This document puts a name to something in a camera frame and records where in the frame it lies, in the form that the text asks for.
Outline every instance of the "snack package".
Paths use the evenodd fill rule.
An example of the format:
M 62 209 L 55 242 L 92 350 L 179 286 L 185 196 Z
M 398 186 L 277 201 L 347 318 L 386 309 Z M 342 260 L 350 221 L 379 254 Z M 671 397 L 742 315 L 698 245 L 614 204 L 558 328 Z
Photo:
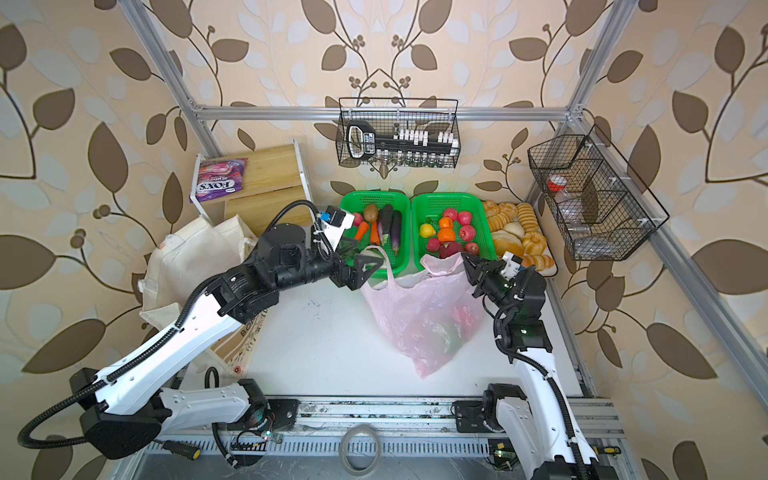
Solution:
M 197 201 L 213 200 L 242 190 L 245 160 L 245 158 L 233 158 L 201 163 L 195 190 Z

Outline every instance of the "red apple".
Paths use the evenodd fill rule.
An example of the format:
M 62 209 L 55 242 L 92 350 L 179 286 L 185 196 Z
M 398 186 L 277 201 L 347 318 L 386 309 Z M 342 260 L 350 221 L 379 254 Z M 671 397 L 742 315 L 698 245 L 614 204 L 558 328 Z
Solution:
M 471 242 L 475 239 L 475 235 L 477 235 L 477 232 L 475 231 L 475 228 L 472 225 L 465 225 L 461 228 L 461 230 L 458 231 L 458 235 L 465 242 Z
M 462 245 L 459 242 L 448 242 L 440 246 L 438 255 L 440 258 L 448 258 L 451 255 L 456 255 L 459 252 L 464 251 Z
M 466 210 L 458 212 L 458 222 L 461 225 L 469 225 L 472 223 L 472 214 Z
M 442 216 L 448 217 L 453 221 L 456 221 L 458 218 L 458 211 L 456 211 L 455 208 L 446 208 L 445 211 L 442 213 Z
M 464 245 L 464 251 L 466 253 L 471 253 L 476 257 L 480 256 L 480 246 L 475 242 L 469 242 L 466 245 Z
M 436 252 L 438 250 L 440 250 L 440 240 L 438 240 L 438 239 L 436 239 L 434 237 L 430 238 L 429 240 L 427 240 L 427 251 L 428 252 L 434 253 L 434 252 Z

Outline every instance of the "pink plastic bag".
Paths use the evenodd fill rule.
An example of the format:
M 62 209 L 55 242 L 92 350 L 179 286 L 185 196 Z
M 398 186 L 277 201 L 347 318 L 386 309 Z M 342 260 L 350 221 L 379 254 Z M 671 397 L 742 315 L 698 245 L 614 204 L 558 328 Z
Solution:
M 403 355 L 413 360 L 423 379 L 438 371 L 467 343 L 485 312 L 472 298 L 461 255 L 441 260 L 425 255 L 425 271 L 395 279 L 384 255 L 385 282 L 360 289 L 373 310 L 376 323 Z

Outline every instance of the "orange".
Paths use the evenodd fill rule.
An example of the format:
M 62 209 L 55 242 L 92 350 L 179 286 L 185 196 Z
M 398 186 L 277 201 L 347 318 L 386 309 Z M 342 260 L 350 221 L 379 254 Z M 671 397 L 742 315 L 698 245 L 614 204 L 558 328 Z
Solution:
M 437 233 L 437 239 L 440 240 L 440 243 L 455 242 L 456 232 L 453 231 L 452 228 L 441 228 L 440 231 Z

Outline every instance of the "green plastic basket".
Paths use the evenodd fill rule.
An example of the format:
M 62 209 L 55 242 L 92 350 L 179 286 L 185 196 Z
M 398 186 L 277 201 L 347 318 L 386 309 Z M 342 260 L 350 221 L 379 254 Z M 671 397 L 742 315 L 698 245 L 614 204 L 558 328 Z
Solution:
M 413 199 L 411 208 L 413 209 L 413 261 L 419 270 L 424 270 L 419 260 L 427 252 L 427 240 L 419 235 L 419 228 L 424 223 L 429 223 L 435 228 L 435 232 L 440 230 L 438 222 L 442 218 L 442 213 L 446 208 L 455 208 L 458 211 L 466 210 L 472 214 L 471 225 L 477 231 L 473 240 L 480 246 L 480 257 L 487 260 L 496 260 L 496 249 L 491 240 L 491 229 L 488 228 L 488 220 L 485 218 L 485 209 L 480 200 L 470 194 L 422 194 Z M 456 232 L 456 241 L 464 243 L 458 236 L 458 230 L 462 227 L 459 222 L 453 223 L 453 230 Z
M 389 262 L 392 264 L 392 272 L 395 276 L 398 276 L 408 266 L 408 260 L 411 257 L 411 203 L 408 201 L 408 197 L 398 192 L 387 191 L 356 191 L 351 194 L 344 195 L 341 200 L 341 208 L 348 212 L 361 214 L 363 210 L 369 204 L 376 204 L 381 210 L 387 204 L 391 204 L 392 208 L 402 214 L 402 238 L 400 240 L 400 252 L 396 256 L 392 251 L 392 241 L 387 241 L 386 245 L 381 245 L 387 256 Z M 352 227 L 344 232 L 344 237 L 354 237 L 357 227 Z M 370 245 L 371 242 L 371 230 L 368 229 L 365 236 L 360 241 L 359 250 Z M 386 278 L 386 268 L 380 268 L 373 274 L 373 278 Z

